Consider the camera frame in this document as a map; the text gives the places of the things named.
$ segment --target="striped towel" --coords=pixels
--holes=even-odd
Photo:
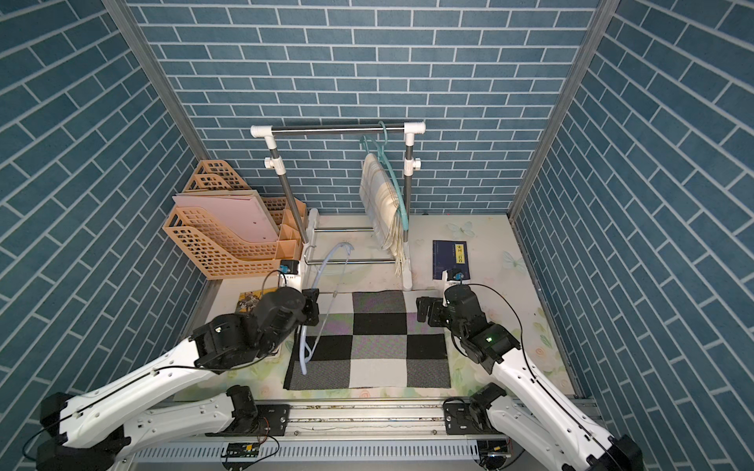
[[[388,173],[374,154],[368,154],[364,159],[359,196],[372,222],[377,241],[383,250],[388,250],[395,257],[395,274],[400,276],[406,257],[403,254],[403,222],[400,219],[399,196]]]

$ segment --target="black cable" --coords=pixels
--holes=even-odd
[[[466,401],[464,400],[464,398],[462,398],[462,397],[460,397],[460,396],[450,396],[450,397],[446,398],[446,399],[445,399],[445,400],[443,401],[443,413],[445,412],[445,406],[446,406],[446,405],[448,404],[448,402],[460,402],[460,403],[461,403],[461,404],[463,404],[463,405],[468,405],[468,404],[466,403]],[[450,410],[448,410],[448,415],[449,415],[450,417],[453,417],[454,419],[458,420],[458,415],[456,415],[456,414],[451,414],[451,413],[450,413]],[[469,419],[465,419],[465,420],[467,420],[467,421],[471,422],[471,426],[472,426],[472,427],[473,427],[474,429],[476,429],[476,430],[477,430],[477,432],[479,432],[479,433],[484,433],[484,430],[481,430],[481,429],[480,429],[479,427],[477,427],[477,425],[476,425],[476,424],[474,423],[474,421],[473,421],[473,420],[469,420]]]
[[[261,362],[262,360],[264,360],[265,358],[267,358],[267,356],[268,356],[268,353],[266,353],[261,358],[258,358],[256,361],[250,363],[249,365],[237,366],[235,368],[229,368],[229,369],[208,369],[208,368],[202,368],[202,367],[199,367],[199,366],[169,365],[169,366],[162,366],[162,367],[157,368],[157,369],[149,370],[149,373],[145,373],[145,374],[139,376],[138,378],[134,378],[133,380],[128,381],[123,386],[118,387],[116,390],[112,391],[111,393],[107,393],[106,395],[100,397],[99,399],[97,399],[96,401],[92,402],[91,404],[85,405],[84,407],[80,408],[79,410],[77,410],[73,414],[69,414],[69,415],[63,417],[62,419],[58,419],[57,421],[55,421],[52,424],[48,425],[48,427],[53,427],[53,426],[55,426],[57,424],[60,424],[61,422],[70,419],[75,414],[80,414],[81,412],[87,410],[88,408],[94,407],[95,405],[97,405],[100,402],[104,401],[105,399],[109,398],[113,394],[116,394],[116,393],[122,391],[123,389],[129,387],[131,384],[134,384],[137,381],[140,381],[143,378],[146,378],[147,376],[151,376],[153,374],[159,373],[160,371],[162,371],[164,369],[175,368],[175,369],[198,369],[198,370],[206,370],[206,371],[213,371],[213,372],[234,372],[234,371],[237,371],[239,369],[244,369],[244,368],[248,368],[248,367],[250,367],[252,365],[255,365],[255,364]],[[21,447],[21,454],[23,455],[24,458],[26,458],[27,460],[31,460],[31,461],[37,461],[35,457],[29,456],[29,454],[26,452],[26,449],[29,447],[29,444],[32,442],[32,440],[34,438],[36,438],[37,436],[39,436],[45,430],[46,429],[44,427],[42,427],[41,430],[39,430],[34,435],[30,436],[28,440],[26,440],[26,442]]]
[[[450,334],[450,340],[453,342],[453,347],[455,347],[455,349],[458,350],[461,355],[465,356],[466,358],[469,357],[466,353],[462,352],[460,348],[458,348],[458,345],[455,343],[455,335]]]
[[[248,433],[224,433],[223,435],[224,436],[249,436]],[[254,461],[249,466],[253,466],[253,465],[257,464],[259,461],[266,460],[267,458],[271,458],[271,457],[275,456],[276,454],[278,454],[280,452],[280,442],[275,437],[273,437],[272,435],[267,435],[267,437],[270,438],[270,439],[273,439],[275,441],[275,443],[277,443],[277,449],[275,451],[273,451],[272,454],[268,454],[265,457],[259,458],[257,461]],[[225,462],[228,463],[228,456],[227,455],[225,456]]]
[[[259,296],[260,298],[261,298],[262,296],[264,296],[264,295],[265,295],[265,284],[267,284],[267,279],[268,279],[268,278],[270,277],[270,275],[272,275],[273,273],[277,273],[277,274],[278,274],[278,279],[277,279],[277,287],[278,287],[278,288],[280,288],[280,275],[283,275],[283,281],[285,281],[285,286],[288,286],[288,280],[286,280],[286,277],[285,277],[285,273],[283,273],[283,271],[282,271],[282,270],[280,270],[280,269],[278,269],[278,270],[273,270],[273,271],[269,272],[269,273],[267,274],[267,276],[265,277],[264,281],[262,281],[262,294],[261,294],[261,295]]]
[[[510,305],[510,303],[505,298],[505,296],[503,296],[502,294],[500,294],[497,289],[492,288],[491,286],[483,285],[482,283],[467,283],[466,286],[483,286],[483,287],[485,287],[487,289],[491,289],[496,295],[500,296],[502,298],[502,300],[505,301],[505,304],[508,305],[508,307],[510,308],[510,310],[513,311],[513,315],[516,316],[516,320],[519,323],[519,330],[521,331],[521,339],[519,340],[519,342],[521,343],[521,351],[524,352],[523,360],[526,362],[526,368],[529,370],[529,374],[532,375],[532,380],[535,380],[536,377],[534,376],[534,372],[532,371],[532,367],[529,366],[529,359],[526,358],[526,351],[523,349],[523,324],[521,323],[521,318],[518,316],[518,313],[516,312],[516,310],[513,309],[513,306]]]
[[[278,440],[277,440],[277,439],[276,439],[275,437],[273,437],[272,435],[270,435],[270,436],[269,436],[269,438],[273,439],[273,440],[275,441],[275,443],[277,443],[277,449],[276,449],[276,450],[275,450],[275,451],[274,451],[274,452],[273,452],[272,454],[268,454],[268,455],[267,455],[267,456],[265,456],[265,457],[261,457],[261,458],[259,458],[259,459],[258,459],[257,461],[254,461],[254,462],[253,462],[253,463],[251,463],[251,464],[250,464],[249,466],[253,466],[253,465],[257,464],[257,463],[258,463],[259,461],[262,461],[262,460],[266,460],[267,458],[273,457],[273,456],[275,456],[275,455],[276,455],[276,454],[277,454],[278,452],[280,452],[280,442],[279,442],[279,441],[278,441]]]
[[[506,460],[505,463],[503,463],[503,466],[500,466],[497,469],[491,469],[490,471],[502,471],[503,469],[505,469],[505,468],[507,468],[509,466],[513,466],[513,463],[516,463],[516,460],[518,460],[519,458],[521,458],[521,455],[524,454],[524,453],[526,453],[526,450],[524,450],[523,448],[521,448],[521,451],[519,452],[519,454],[516,455],[516,457],[513,460],[510,460],[510,461]]]
[[[510,310],[511,310],[511,311],[513,311],[513,315],[514,315],[514,316],[516,316],[516,320],[518,320],[518,323],[519,323],[519,329],[521,330],[521,339],[520,339],[520,343],[521,343],[521,351],[522,351],[522,353],[523,353],[523,359],[524,359],[524,362],[526,363],[526,368],[527,368],[527,369],[529,370],[529,374],[530,374],[530,375],[532,376],[532,382],[535,382],[536,384],[538,384],[538,385],[539,385],[539,387],[540,387],[540,388],[542,388],[542,390],[543,390],[543,391],[544,391],[544,392],[545,392],[545,393],[546,393],[546,394],[547,394],[547,395],[548,395],[548,396],[550,397],[550,399],[552,399],[552,400],[553,400],[553,402],[555,402],[555,403],[557,404],[557,406],[558,406],[558,407],[560,407],[560,408],[562,409],[562,411],[563,411],[563,412],[565,412],[565,414],[566,414],[566,415],[568,415],[568,416],[569,416],[569,417],[571,418],[571,420],[572,420],[572,421],[574,421],[574,422],[576,423],[576,425],[578,425],[578,428],[582,429],[582,430],[583,430],[583,431],[584,431],[584,432],[585,432],[585,433],[587,434],[587,438],[588,438],[588,439],[592,439],[592,440],[594,440],[594,442],[595,442],[595,443],[596,443],[596,444],[597,444],[597,445],[598,445],[598,446],[599,446],[599,447],[600,447],[600,448],[601,448],[601,449],[602,449],[602,450],[603,450],[603,451],[604,451],[604,452],[605,452],[605,453],[606,453],[606,454],[607,454],[607,455],[608,455],[608,456],[610,457],[610,459],[611,459],[611,460],[613,460],[613,461],[615,462],[615,464],[617,464],[617,465],[618,465],[618,467],[620,468],[620,467],[621,467],[621,466],[620,466],[620,464],[618,464],[618,462],[617,462],[617,461],[615,460],[615,458],[614,458],[614,457],[613,457],[613,456],[612,456],[612,455],[610,454],[610,452],[609,452],[609,451],[607,450],[607,448],[605,448],[604,446],[602,446],[602,443],[600,443],[599,441],[597,441],[597,439],[596,439],[596,438],[594,438],[594,436],[592,435],[592,433],[591,433],[591,432],[590,432],[589,430],[587,430],[587,428],[586,428],[586,427],[584,427],[584,425],[582,425],[582,424],[581,424],[581,422],[580,422],[580,421],[579,421],[579,420],[578,420],[578,419],[577,419],[576,417],[574,417],[574,416],[573,416],[573,415],[572,415],[572,414],[571,414],[571,413],[570,413],[570,412],[568,411],[568,409],[566,409],[566,408],[565,408],[565,407],[563,406],[563,404],[561,404],[561,403],[560,403],[560,402],[559,402],[559,401],[558,401],[557,399],[555,399],[555,396],[553,396],[553,395],[552,395],[552,393],[551,393],[551,392],[550,392],[550,391],[549,391],[549,390],[548,390],[548,389],[547,389],[546,387],[544,387],[544,385],[543,385],[543,384],[542,384],[542,383],[541,383],[541,382],[539,381],[538,377],[534,375],[534,372],[532,371],[532,367],[531,367],[531,366],[529,365],[529,358],[528,358],[528,357],[526,356],[526,351],[524,350],[524,347],[523,347],[523,324],[521,323],[521,318],[519,317],[519,315],[518,315],[518,313],[516,312],[516,310],[515,310],[515,309],[513,309],[513,306],[511,306],[511,305],[510,305],[510,303],[509,303],[509,302],[508,302],[508,300],[507,300],[507,299],[505,298],[505,296],[503,296],[502,294],[500,294],[500,293],[499,293],[499,292],[498,292],[498,291],[497,291],[497,290],[496,290],[495,288],[492,288],[491,286],[487,286],[487,285],[484,285],[484,284],[482,284],[482,283],[467,283],[467,286],[482,286],[482,287],[484,287],[484,288],[487,288],[487,289],[491,289],[491,290],[492,290],[492,291],[493,291],[493,292],[494,292],[494,293],[495,293],[496,295],[500,296],[500,298],[502,298],[502,300],[503,300],[503,301],[505,301],[505,304],[507,304],[507,305],[508,305],[508,307],[510,308]]]

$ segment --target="mounting plate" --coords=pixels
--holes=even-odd
[[[448,435],[499,435],[492,428],[478,428],[471,420],[466,402],[448,402],[443,406],[445,431]]]
[[[290,414],[290,405],[288,404],[263,404],[257,405],[259,411],[259,422],[266,426],[265,419],[270,424],[268,435],[283,436],[285,429],[288,427],[288,414]]]

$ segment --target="black square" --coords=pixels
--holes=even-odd
[[[355,313],[354,335],[405,335],[406,313]]]
[[[447,359],[445,335],[409,335],[406,340],[406,359]]]
[[[316,337],[307,337],[306,344],[309,347],[314,346]],[[313,362],[320,362],[334,359],[351,359],[351,345],[353,343],[351,335],[323,335],[320,337],[320,343],[311,358]],[[293,351],[296,358],[299,358],[299,346]]]

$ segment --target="teal hanger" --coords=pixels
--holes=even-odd
[[[409,216],[408,214],[406,214],[406,205],[403,203],[403,196],[400,192],[400,186],[398,186],[398,178],[396,178],[395,172],[393,171],[393,166],[390,165],[390,161],[388,160],[388,157],[385,155],[385,145],[388,143],[388,129],[385,127],[385,123],[383,123],[382,121],[380,121],[379,124],[382,126],[382,133],[385,136],[384,142],[376,142],[371,137],[361,136],[360,144],[363,145],[363,150],[365,150],[367,154],[369,154],[369,142],[374,144],[375,147],[377,148],[377,159],[388,168],[388,172],[390,173],[390,178],[393,180],[393,186],[395,187],[395,192],[398,195],[398,204],[400,208],[400,221],[403,223],[403,230],[408,231]]]

